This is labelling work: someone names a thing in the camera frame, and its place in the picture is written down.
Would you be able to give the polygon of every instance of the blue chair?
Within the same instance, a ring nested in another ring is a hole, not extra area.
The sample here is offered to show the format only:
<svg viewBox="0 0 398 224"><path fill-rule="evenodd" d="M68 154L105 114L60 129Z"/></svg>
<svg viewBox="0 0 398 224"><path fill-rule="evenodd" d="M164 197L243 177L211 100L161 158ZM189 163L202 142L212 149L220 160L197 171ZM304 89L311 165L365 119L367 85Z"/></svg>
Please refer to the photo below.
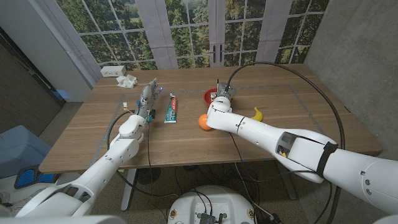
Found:
<svg viewBox="0 0 398 224"><path fill-rule="evenodd" d="M40 164L51 146L22 125L0 134L0 179Z"/></svg>

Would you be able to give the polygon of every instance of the black strap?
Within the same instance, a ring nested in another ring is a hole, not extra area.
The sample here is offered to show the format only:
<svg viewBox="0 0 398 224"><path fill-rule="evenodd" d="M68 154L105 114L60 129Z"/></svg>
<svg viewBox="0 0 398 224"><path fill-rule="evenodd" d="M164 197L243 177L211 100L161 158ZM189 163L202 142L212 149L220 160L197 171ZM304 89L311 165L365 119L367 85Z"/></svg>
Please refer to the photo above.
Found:
<svg viewBox="0 0 398 224"><path fill-rule="evenodd" d="M330 154L334 153L337 150L337 144L332 144L330 142L325 144L323 148L323 154L319 159L317 174L323 178L323 171L325 170L326 163L328 162Z"/></svg>

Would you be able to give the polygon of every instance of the red bowl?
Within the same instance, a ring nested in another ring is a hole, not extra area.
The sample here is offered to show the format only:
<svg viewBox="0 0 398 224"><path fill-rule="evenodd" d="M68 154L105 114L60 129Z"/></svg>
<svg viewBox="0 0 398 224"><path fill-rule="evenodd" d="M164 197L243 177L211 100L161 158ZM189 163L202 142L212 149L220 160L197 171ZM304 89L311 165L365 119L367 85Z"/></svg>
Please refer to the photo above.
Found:
<svg viewBox="0 0 398 224"><path fill-rule="evenodd" d="M211 105L211 97L210 97L210 94L211 93L213 93L213 92L217 92L217 88L211 88L211 89L209 89L209 90L207 90L206 92L205 92L205 94L203 95L203 100L205 101L205 103L207 104L207 105Z"/></svg>

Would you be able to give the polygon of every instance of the window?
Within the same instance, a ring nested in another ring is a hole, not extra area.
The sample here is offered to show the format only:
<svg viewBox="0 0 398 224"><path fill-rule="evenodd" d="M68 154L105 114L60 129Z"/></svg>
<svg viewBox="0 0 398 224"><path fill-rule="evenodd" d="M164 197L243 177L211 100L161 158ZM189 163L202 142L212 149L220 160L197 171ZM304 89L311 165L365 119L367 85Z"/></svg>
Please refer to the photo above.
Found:
<svg viewBox="0 0 398 224"><path fill-rule="evenodd" d="M304 63L329 0L293 0L275 63Z"/></svg>
<svg viewBox="0 0 398 224"><path fill-rule="evenodd" d="M57 0L99 66L157 69L134 0Z"/></svg>
<svg viewBox="0 0 398 224"><path fill-rule="evenodd" d="M256 60L265 7L263 0L226 1L224 66Z"/></svg>
<svg viewBox="0 0 398 224"><path fill-rule="evenodd" d="M165 3L178 67L210 67L207 0Z"/></svg>

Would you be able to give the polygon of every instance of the power strip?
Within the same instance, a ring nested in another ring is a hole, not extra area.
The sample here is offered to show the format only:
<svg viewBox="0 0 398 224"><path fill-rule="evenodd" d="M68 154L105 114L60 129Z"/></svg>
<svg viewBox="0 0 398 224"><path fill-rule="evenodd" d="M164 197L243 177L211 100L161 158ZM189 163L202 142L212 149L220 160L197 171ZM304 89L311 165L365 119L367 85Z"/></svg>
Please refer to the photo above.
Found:
<svg viewBox="0 0 398 224"><path fill-rule="evenodd" d="M119 77L126 73L124 65L121 66L104 66L101 69L102 76L104 77Z"/></svg>

